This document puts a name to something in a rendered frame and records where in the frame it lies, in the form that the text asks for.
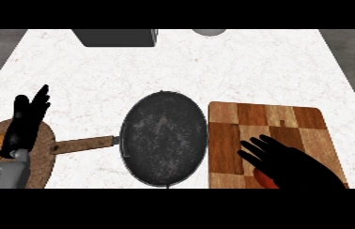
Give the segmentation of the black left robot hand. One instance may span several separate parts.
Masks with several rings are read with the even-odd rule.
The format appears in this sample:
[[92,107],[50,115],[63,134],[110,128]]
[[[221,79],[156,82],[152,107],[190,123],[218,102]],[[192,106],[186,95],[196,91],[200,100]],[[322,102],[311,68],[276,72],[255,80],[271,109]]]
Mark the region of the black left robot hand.
[[33,99],[29,99],[26,95],[16,97],[13,122],[2,145],[2,157],[7,159],[16,158],[14,154],[20,149],[32,151],[35,148],[39,126],[51,107],[50,98],[47,84]]

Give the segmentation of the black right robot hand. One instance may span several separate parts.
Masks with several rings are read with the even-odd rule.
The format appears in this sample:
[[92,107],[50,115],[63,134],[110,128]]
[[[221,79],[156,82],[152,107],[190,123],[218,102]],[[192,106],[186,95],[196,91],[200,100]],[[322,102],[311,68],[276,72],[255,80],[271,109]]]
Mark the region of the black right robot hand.
[[261,134],[240,144],[239,156],[265,174],[283,190],[344,190],[345,184],[334,171],[300,149]]

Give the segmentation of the red bell pepper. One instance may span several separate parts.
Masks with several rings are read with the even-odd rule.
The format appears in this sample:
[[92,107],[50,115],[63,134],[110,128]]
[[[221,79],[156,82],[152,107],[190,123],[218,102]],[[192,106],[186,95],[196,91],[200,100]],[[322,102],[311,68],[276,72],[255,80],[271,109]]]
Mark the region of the red bell pepper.
[[265,189],[277,189],[279,188],[279,186],[274,182],[274,179],[270,178],[258,169],[255,169],[255,179],[257,179],[260,185]]

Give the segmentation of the round brown wooden board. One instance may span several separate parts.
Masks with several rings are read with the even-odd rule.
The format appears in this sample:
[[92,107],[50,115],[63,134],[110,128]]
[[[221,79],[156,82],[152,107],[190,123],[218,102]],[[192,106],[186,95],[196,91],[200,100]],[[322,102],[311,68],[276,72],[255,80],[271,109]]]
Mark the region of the round brown wooden board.
[[27,189],[44,189],[54,171],[57,156],[51,154],[55,145],[55,133],[47,123],[41,124],[32,156],[32,173]]

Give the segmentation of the checkered wooden cutting board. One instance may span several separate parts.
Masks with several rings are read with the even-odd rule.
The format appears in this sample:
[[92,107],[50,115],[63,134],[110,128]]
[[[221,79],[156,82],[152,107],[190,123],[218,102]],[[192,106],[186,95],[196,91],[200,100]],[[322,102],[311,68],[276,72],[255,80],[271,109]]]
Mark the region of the checkered wooden cutting board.
[[305,152],[348,186],[345,171],[319,108],[218,102],[209,105],[212,189],[263,189],[255,167],[237,155],[242,140],[265,134]]

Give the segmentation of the dark grey box appliance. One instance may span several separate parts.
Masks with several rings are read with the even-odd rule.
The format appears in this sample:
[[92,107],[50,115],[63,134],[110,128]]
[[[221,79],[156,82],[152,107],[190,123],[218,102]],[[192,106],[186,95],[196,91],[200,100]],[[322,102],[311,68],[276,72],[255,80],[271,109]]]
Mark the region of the dark grey box appliance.
[[87,47],[155,47],[158,29],[75,29]]

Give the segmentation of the grey round object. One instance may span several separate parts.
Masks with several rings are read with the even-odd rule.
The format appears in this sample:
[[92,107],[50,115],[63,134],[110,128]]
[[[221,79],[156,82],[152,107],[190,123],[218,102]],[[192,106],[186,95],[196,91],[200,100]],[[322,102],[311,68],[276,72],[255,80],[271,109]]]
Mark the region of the grey round object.
[[206,37],[215,37],[226,33],[227,29],[193,29],[193,31]]

